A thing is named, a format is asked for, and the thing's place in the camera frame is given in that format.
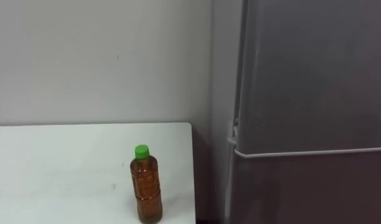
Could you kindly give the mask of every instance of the tabletop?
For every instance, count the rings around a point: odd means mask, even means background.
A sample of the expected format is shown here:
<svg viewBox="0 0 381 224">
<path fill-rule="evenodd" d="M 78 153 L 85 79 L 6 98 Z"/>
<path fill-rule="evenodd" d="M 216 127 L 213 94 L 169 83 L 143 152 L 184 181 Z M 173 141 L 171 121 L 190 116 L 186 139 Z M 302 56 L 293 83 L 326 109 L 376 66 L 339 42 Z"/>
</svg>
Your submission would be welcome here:
<svg viewBox="0 0 381 224">
<path fill-rule="evenodd" d="M 158 160 L 160 223 L 194 224 L 188 123 L 0 126 L 0 223 L 139 223 L 138 144 Z"/>
</svg>

